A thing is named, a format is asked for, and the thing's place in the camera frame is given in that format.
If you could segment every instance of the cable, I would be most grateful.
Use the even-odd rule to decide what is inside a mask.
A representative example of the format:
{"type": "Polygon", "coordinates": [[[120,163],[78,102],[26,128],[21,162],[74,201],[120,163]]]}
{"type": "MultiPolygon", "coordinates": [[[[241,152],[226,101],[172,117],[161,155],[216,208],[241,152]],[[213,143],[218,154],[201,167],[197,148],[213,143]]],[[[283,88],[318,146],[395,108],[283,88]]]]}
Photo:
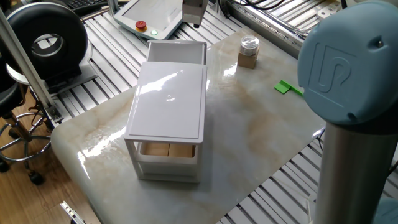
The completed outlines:
{"type": "Polygon", "coordinates": [[[276,7],[280,6],[285,0],[280,0],[278,3],[276,3],[276,4],[272,5],[272,6],[269,6],[269,7],[259,7],[259,6],[257,6],[258,4],[263,3],[263,2],[265,2],[267,0],[260,0],[258,2],[252,2],[251,0],[245,0],[246,3],[241,3],[241,2],[234,1],[234,0],[228,0],[228,1],[230,3],[239,4],[240,6],[251,6],[251,7],[255,8],[255,9],[258,9],[258,10],[270,10],[270,9],[275,9],[276,7]]]}
{"type": "Polygon", "coordinates": [[[223,6],[221,6],[221,0],[217,0],[217,3],[218,3],[218,6],[219,6],[220,9],[221,9],[221,12],[223,12],[225,18],[228,19],[228,18],[231,16],[231,15],[228,13],[228,9],[227,9],[227,11],[225,11],[225,10],[223,9],[223,6]]]}
{"type": "Polygon", "coordinates": [[[391,175],[393,171],[398,167],[398,161],[390,168],[388,175],[391,175]]]}
{"type": "Polygon", "coordinates": [[[347,2],[346,2],[346,0],[341,0],[341,8],[342,8],[342,9],[347,8],[347,2]]]}
{"type": "Polygon", "coordinates": [[[319,147],[321,148],[322,151],[323,151],[323,147],[322,147],[322,144],[321,144],[321,138],[322,138],[323,133],[325,133],[325,130],[326,130],[326,128],[323,128],[321,134],[318,137],[319,147]]]}

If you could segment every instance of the marble table top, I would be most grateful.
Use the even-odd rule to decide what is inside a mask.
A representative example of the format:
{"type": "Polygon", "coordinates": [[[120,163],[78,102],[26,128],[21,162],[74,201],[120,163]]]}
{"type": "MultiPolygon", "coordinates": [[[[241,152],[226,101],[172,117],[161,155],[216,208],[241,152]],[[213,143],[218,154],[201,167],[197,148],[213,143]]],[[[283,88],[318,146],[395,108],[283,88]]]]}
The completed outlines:
{"type": "Polygon", "coordinates": [[[52,147],[102,223],[216,223],[294,157],[325,122],[281,79],[298,86],[297,61],[251,30],[207,53],[199,184],[139,180],[123,140],[134,88],[61,124],[52,147]],[[236,66],[244,35],[260,39],[254,70],[236,66]]]}

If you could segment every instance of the white lid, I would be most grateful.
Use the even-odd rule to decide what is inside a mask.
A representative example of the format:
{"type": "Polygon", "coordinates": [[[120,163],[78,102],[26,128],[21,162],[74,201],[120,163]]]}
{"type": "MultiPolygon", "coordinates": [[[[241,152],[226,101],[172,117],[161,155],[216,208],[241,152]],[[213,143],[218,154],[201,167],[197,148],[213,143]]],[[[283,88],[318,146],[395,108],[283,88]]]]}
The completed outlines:
{"type": "Polygon", "coordinates": [[[206,78],[206,65],[144,62],[124,138],[202,143],[206,78]]]}

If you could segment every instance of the metal grating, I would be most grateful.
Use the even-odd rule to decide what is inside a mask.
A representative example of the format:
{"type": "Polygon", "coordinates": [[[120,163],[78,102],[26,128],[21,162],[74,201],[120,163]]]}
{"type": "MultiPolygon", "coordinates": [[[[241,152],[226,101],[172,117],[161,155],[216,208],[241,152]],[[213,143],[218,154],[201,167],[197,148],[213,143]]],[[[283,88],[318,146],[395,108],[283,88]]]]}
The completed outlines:
{"type": "MultiPolygon", "coordinates": [[[[98,78],[53,97],[63,121],[135,86],[141,64],[146,61],[147,41],[122,28],[107,12],[84,23],[93,45],[90,63],[98,78]]],[[[204,41],[211,46],[242,26],[234,18],[218,15],[209,6],[199,29],[183,23],[170,39],[204,41]]]]}
{"type": "MultiPolygon", "coordinates": [[[[259,6],[269,7],[279,1],[265,1],[259,6]]],[[[294,52],[290,54],[298,55],[305,37],[320,22],[317,17],[318,11],[332,3],[340,6],[340,2],[335,0],[285,0],[275,9],[261,11],[249,6],[233,4],[232,15],[257,32],[259,32],[258,29],[254,27],[260,25],[260,30],[267,30],[288,44],[288,48],[294,52]]]]}
{"type": "MultiPolygon", "coordinates": [[[[217,224],[308,224],[318,192],[321,158],[322,150],[315,139],[217,224]]],[[[398,171],[387,178],[382,197],[398,200],[398,171]]]]}

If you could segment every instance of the black seat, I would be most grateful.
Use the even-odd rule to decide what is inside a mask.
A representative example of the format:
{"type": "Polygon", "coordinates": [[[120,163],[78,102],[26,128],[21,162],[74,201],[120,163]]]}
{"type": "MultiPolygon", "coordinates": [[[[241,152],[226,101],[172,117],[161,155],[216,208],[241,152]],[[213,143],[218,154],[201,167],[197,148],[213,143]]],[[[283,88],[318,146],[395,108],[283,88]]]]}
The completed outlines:
{"type": "Polygon", "coordinates": [[[27,161],[29,159],[33,159],[34,157],[38,156],[39,154],[46,151],[50,146],[51,143],[49,142],[40,152],[36,152],[33,155],[29,155],[29,148],[28,143],[31,142],[33,139],[45,139],[50,140],[50,136],[36,136],[32,133],[35,131],[36,127],[41,125],[44,122],[45,114],[41,111],[37,113],[30,112],[20,114],[19,116],[15,116],[12,113],[12,110],[18,106],[22,106],[25,103],[25,95],[27,92],[27,86],[21,85],[20,83],[13,80],[8,72],[5,61],[2,59],[0,55],[0,117],[5,119],[7,123],[0,129],[0,136],[4,132],[7,127],[11,127],[9,135],[13,137],[15,140],[6,144],[5,146],[0,146],[0,172],[7,172],[9,170],[8,163],[5,161],[10,162],[25,162],[25,168],[29,171],[28,175],[30,180],[39,185],[43,183],[44,179],[35,171],[29,168],[27,161]],[[35,116],[39,115],[38,121],[31,127],[29,130],[24,127],[24,125],[20,122],[19,118],[25,116],[35,116]],[[10,148],[11,146],[15,145],[16,143],[24,141],[24,158],[20,159],[13,159],[10,157],[5,156],[2,151],[10,148]]]}
{"type": "MultiPolygon", "coordinates": [[[[24,86],[22,91],[25,95],[27,87],[24,86]]],[[[8,75],[6,63],[0,56],[0,117],[20,106],[23,99],[18,82],[8,75]]]]}

